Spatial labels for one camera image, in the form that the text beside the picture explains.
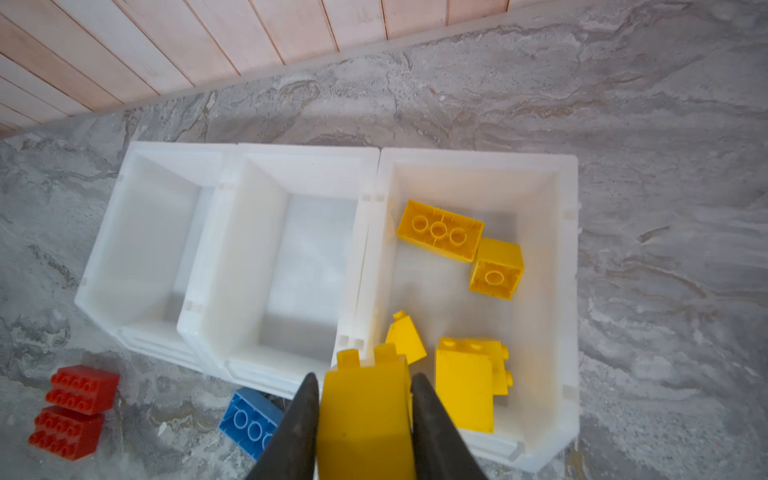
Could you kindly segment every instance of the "yellow block stud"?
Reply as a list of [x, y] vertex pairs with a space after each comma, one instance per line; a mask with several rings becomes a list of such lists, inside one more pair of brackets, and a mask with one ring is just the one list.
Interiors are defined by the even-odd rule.
[[427, 356], [424, 344], [419, 338], [419, 332], [413, 325], [413, 320], [405, 312], [397, 312], [392, 316], [395, 322], [389, 326], [385, 343], [393, 343], [399, 355], [405, 355], [408, 364]]
[[490, 238], [480, 240], [469, 289], [504, 300], [511, 300], [523, 276], [520, 246]]
[[442, 339], [441, 349], [456, 350], [465, 353], [481, 353], [491, 357], [493, 365], [493, 394], [508, 395], [512, 386], [512, 373], [508, 372], [504, 362], [509, 360], [506, 345], [493, 339]]
[[415, 479], [406, 358], [391, 344], [373, 350], [361, 366], [357, 350], [336, 355], [326, 373], [317, 426], [321, 480]]
[[484, 226], [481, 221], [408, 200], [397, 236], [452, 260], [472, 262]]
[[440, 339], [435, 352], [435, 391], [457, 429], [493, 433], [491, 357], [455, 349]]

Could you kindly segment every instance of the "red block stud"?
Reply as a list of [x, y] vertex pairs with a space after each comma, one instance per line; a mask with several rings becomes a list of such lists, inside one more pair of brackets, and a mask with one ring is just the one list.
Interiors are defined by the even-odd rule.
[[48, 450], [67, 460], [77, 460], [96, 451], [104, 416], [83, 415], [60, 406], [43, 409], [35, 419], [29, 445]]
[[120, 375], [84, 365], [59, 369], [52, 377], [53, 389], [45, 401], [84, 415], [106, 412], [112, 408]]

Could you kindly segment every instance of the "blue toy block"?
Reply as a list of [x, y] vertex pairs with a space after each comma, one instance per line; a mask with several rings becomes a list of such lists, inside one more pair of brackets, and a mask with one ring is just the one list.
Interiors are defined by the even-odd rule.
[[243, 387], [232, 396], [219, 430], [258, 460], [282, 420], [283, 412], [272, 402], [256, 390]]

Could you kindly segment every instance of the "empty white bin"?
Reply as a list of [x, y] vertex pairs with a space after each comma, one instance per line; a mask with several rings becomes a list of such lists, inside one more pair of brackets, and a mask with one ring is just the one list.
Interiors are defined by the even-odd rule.
[[128, 148], [75, 304], [127, 348], [201, 371], [176, 330], [218, 178], [234, 145]]
[[[462, 436], [476, 455], [536, 472], [579, 430], [576, 157], [385, 148], [374, 198], [356, 335], [370, 355], [391, 315], [405, 310], [428, 352], [411, 374], [431, 380], [440, 337], [501, 340], [515, 384], [495, 397], [493, 435]], [[518, 243], [525, 273], [512, 300], [470, 292], [470, 263], [398, 241], [410, 199], [482, 220], [484, 237]]]
[[348, 343], [376, 148], [239, 144], [213, 198], [178, 331], [205, 371], [292, 397]]

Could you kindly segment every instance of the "white wooden plank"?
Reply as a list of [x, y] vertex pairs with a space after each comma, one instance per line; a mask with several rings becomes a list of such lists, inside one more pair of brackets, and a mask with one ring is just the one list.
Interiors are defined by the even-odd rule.
[[338, 51], [320, 0], [251, 0], [286, 63]]
[[14, 130], [19, 130], [20, 128], [37, 125], [38, 122], [0, 104], [0, 124], [13, 128]]
[[0, 13], [117, 99], [136, 101], [157, 95], [51, 0], [2, 0]]
[[323, 0], [339, 50], [386, 40], [381, 0]]
[[54, 2], [155, 91], [164, 94], [192, 87], [179, 69], [113, 2], [108, 0], [54, 0]]
[[0, 78], [0, 104], [41, 123], [67, 117], [66, 113], [56, 110], [4, 78]]
[[29, 73], [21, 65], [16, 64], [16, 62], [5, 55], [0, 55], [0, 78], [10, 81], [22, 90], [33, 94], [56, 110], [63, 111], [67, 115], [82, 114], [89, 111], [86, 107]]
[[2, 15], [0, 52], [91, 110], [120, 104], [117, 98]]
[[507, 11], [508, 0], [448, 0], [448, 25]]
[[398, 38], [445, 26], [445, 0], [382, 0], [387, 37]]
[[195, 85], [237, 75], [184, 0], [114, 0]]
[[241, 74], [283, 64], [248, 0], [187, 0], [187, 4]]

